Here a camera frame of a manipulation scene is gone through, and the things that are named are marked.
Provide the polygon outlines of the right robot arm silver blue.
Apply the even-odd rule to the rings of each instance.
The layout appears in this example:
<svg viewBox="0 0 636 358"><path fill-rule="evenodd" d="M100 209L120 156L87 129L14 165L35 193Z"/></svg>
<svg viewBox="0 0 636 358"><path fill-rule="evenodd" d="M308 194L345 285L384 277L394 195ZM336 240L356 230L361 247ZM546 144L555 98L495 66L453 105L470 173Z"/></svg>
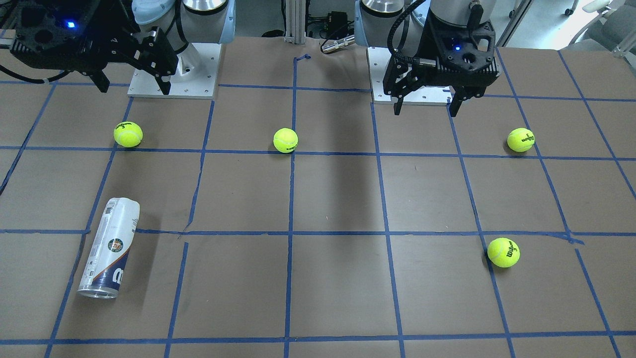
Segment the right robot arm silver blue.
<svg viewBox="0 0 636 358"><path fill-rule="evenodd" d="M60 80L72 72L105 93L104 69L126 63L135 69L129 96L212 99L223 44L236 33L232 0L3 0L1 27L14 30L2 49L34 69L57 70L30 79Z"/></svg>

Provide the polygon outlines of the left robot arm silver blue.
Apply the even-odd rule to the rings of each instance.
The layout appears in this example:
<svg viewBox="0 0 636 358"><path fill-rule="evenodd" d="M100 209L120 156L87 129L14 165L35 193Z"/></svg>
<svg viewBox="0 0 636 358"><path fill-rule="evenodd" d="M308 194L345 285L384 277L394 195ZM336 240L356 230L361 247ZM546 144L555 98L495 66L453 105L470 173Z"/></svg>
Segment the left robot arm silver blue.
<svg viewBox="0 0 636 358"><path fill-rule="evenodd" d="M480 98L500 75L495 59L493 0L358 0L357 45L381 47L390 57L383 93L400 114L420 88L454 91L451 116L465 100Z"/></svg>

